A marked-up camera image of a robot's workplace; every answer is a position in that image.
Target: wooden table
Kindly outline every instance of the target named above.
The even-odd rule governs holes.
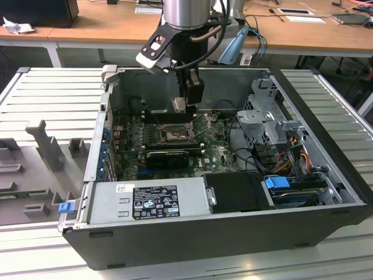
[[[280,0],[281,8],[308,9],[305,5]],[[310,8],[325,11],[311,11],[326,23],[296,23],[282,17],[264,17],[271,15],[269,5],[277,14],[281,14],[273,2],[247,0],[244,11],[247,15],[258,15],[259,30],[267,39],[268,54],[293,55],[334,55],[344,57],[370,57],[373,54],[373,30],[362,26],[339,26],[337,21],[328,17],[330,13],[343,13],[344,10],[332,6],[330,0],[302,0]],[[351,7],[349,1],[343,0],[343,6]],[[54,67],[61,67],[58,48],[96,48],[103,60],[102,49],[140,49],[155,31],[159,15],[135,13],[136,4],[119,2],[107,5],[106,1],[90,2],[78,0],[79,17],[70,29],[36,27],[36,33],[12,35],[6,30],[0,31],[0,45],[45,47]],[[248,17],[255,27],[253,17]],[[258,47],[256,37],[248,37],[244,44],[246,52],[254,52]]]

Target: white paper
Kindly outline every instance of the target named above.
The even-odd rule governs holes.
[[[319,17],[308,16],[286,16],[291,22],[326,23]]]
[[[14,23],[7,20],[5,17],[3,17],[3,20],[4,24],[2,25],[2,27],[4,27],[10,33],[18,35],[19,33],[28,33],[35,31],[35,29],[33,29],[28,23]]]
[[[135,13],[149,13],[160,15],[162,13],[162,9],[137,7],[135,8]]]

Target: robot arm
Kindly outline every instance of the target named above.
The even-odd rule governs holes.
[[[201,102],[204,89],[203,80],[198,73],[198,63],[206,59],[219,61],[221,54],[225,54],[227,47],[231,47],[240,24],[230,15],[236,16],[238,20],[244,19],[242,10],[245,0],[163,2],[166,23],[157,28],[136,60],[154,74],[175,71],[180,85],[180,97],[184,98],[186,108],[193,107]]]

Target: power supply label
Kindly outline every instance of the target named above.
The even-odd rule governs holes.
[[[135,220],[180,216],[176,185],[133,188],[132,201]]]

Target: motherboard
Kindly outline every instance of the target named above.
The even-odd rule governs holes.
[[[177,117],[162,115],[165,114],[144,113],[114,128],[120,180],[200,177],[206,173],[239,171],[227,143],[228,119],[202,113],[182,122]]]

